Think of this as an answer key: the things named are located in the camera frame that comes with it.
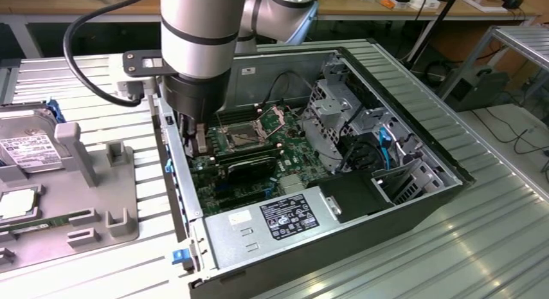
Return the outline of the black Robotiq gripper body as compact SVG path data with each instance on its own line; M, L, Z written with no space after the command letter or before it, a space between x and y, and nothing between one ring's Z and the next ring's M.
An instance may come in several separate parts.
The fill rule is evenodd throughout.
M195 122L207 122L225 103L230 71L213 78L182 75L162 76L162 93L167 105Z

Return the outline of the green motherboard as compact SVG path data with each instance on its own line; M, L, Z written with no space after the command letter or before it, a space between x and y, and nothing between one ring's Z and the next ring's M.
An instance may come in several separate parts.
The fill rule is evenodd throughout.
M277 106L278 109L283 111L285 116L285 125L282 128L273 134L266 135L266 139L275 142L277 146L281 148L281 156L275 162L274 173L263 179L250 183L242 183L239 185L215 185L209 183L203 186L195 186L193 182L198 204L201 205L201 210L205 216L222 213L218 206L221 201L214 198L215 191L218 190L238 189L251 192L251 194L263 194L266 196L265 200L267 200L285 195L278 185L278 180L281 177L297 174L306 187L306 184L310 181L321 179L329 175L323 165L321 164L318 153L311 148L305 138L305 131L302 129L298 113L295 113L295 111L285 104L273 106ZM211 149L203 156L213 153L213 145L210 144L210 141L206 140L206 142L211 146Z

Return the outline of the silver CPU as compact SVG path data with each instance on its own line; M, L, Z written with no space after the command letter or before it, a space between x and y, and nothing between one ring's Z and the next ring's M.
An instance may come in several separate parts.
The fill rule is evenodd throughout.
M34 208L35 191L22 189L0 196L0 221L29 215Z

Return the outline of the perforated silver disk bay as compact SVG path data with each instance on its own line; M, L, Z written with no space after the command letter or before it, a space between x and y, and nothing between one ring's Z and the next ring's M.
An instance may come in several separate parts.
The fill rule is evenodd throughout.
M325 79L317 81L301 125L305 138L318 152L321 164L329 172L335 170L343 158L335 148L338 138L371 132L385 113L383 107L362 107L342 82L330 83Z

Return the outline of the black plastic fan shroud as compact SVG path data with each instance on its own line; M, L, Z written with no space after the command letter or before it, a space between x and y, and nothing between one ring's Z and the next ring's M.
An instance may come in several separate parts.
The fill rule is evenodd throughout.
M318 186L323 197L330 197L338 205L338 222L343 223L355 218L371 215L393 207L385 200L371 181L367 171L339 173L306 184L307 188Z

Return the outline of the slanted silver drive cage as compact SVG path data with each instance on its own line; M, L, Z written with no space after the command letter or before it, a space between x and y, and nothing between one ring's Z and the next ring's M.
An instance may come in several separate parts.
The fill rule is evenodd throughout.
M439 176L420 159L390 170L377 170L371 175L393 204L410 201L444 187Z

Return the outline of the silver hard disk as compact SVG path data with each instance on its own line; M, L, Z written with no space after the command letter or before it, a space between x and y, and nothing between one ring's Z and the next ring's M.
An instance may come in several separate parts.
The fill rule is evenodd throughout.
M0 105L0 166L17 165L27 174L62 168L69 157L54 139L58 123L45 102Z

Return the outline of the Nvidia graphics card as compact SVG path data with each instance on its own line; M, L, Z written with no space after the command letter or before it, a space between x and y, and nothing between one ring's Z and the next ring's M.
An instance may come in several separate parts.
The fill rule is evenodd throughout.
M257 131L265 140L262 145L277 146L275 142L266 139L266 135L259 130L257 124L254 122L251 123L255 125ZM219 127L213 127L207 130L206 140L210 141L210 144L213 145L213 153L207 156L191 158L189 161L195 186L203 186L209 183L215 185L239 185L271 176L275 170L275 162L281 156L281 151L275 158L263 157L219 165L215 163L214 152L218 147L227 147Z

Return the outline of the black expansion slot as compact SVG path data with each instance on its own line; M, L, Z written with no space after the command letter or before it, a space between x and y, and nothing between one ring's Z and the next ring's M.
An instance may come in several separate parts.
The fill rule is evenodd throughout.
M227 211L227 210L233 210L235 208L239 208L242 206L254 204L257 202L261 202L266 199L266 196L263 194L249 194L241 197L237 197L234 199L226 199L223 201L219 202L218 206L219 206L219 210Z
M218 201L223 201L227 199L243 197L247 194L251 194L251 192L246 192L238 189L225 189L225 190L215 191L214 198Z

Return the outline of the aluminium frame table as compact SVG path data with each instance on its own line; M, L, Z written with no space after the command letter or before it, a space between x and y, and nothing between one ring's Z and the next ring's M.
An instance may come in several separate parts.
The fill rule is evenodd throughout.
M518 53L528 62L539 67L539 75L527 88L523 99L527 99L549 82L549 28L543 26L491 26L479 39L459 70L468 68L478 60L480 51L496 40L502 50L488 55L487 64L494 66L506 52Z

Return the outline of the small silver chipset heatsink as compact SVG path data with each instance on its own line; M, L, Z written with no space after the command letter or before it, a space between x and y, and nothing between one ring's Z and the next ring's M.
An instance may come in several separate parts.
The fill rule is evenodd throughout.
M283 194L295 193L305 189L305 184L297 174L281 177L278 185Z

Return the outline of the black tripod pole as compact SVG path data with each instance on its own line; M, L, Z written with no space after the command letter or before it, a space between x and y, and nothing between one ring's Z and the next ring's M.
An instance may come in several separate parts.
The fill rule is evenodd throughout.
M406 60L404 60L404 66L407 68L411 68L414 66L415 62L418 61L419 55L423 52L423 50L426 48L426 45L430 41L432 30L435 29L435 27L443 21L443 18L446 17L446 14L448 13L448 11L451 9L451 6L454 5L454 2L455 2L455 0L447 0L444 6L442 8L442 11L439 12L436 18L427 23L427 25L424 27L424 30L422 31L422 33L420 33L420 35L419 35L419 37L415 41L415 44L414 44L414 46L410 50L410 54L408 54L408 56L406 57Z

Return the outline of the green RAM stick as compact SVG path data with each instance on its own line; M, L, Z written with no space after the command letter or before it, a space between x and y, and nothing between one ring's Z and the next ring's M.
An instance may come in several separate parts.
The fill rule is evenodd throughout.
M13 235L21 235L23 233L29 233L33 231L41 231L41 230L46 230L50 228L63 226L67 223L69 223L69 216L63 215L63 216L51 217L47 219L39 219L39 220L30 221L30 222L22 222L19 224L0 226L0 233L9 232Z
M261 147L241 150L229 154L215 155L215 163L219 165L237 163L250 159L258 159L263 157L277 157L279 154L279 149L277 147Z

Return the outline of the grey power supply unit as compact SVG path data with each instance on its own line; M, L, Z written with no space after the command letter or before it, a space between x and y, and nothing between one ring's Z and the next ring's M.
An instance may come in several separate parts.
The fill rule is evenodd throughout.
M205 218L217 268L223 271L303 246L338 226L317 186Z

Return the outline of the CPU socket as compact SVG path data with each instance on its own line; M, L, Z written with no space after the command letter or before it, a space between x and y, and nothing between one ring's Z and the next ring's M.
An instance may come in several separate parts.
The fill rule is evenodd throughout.
M245 149L265 143L251 122L225 126L221 134L225 137L226 146L230 150Z

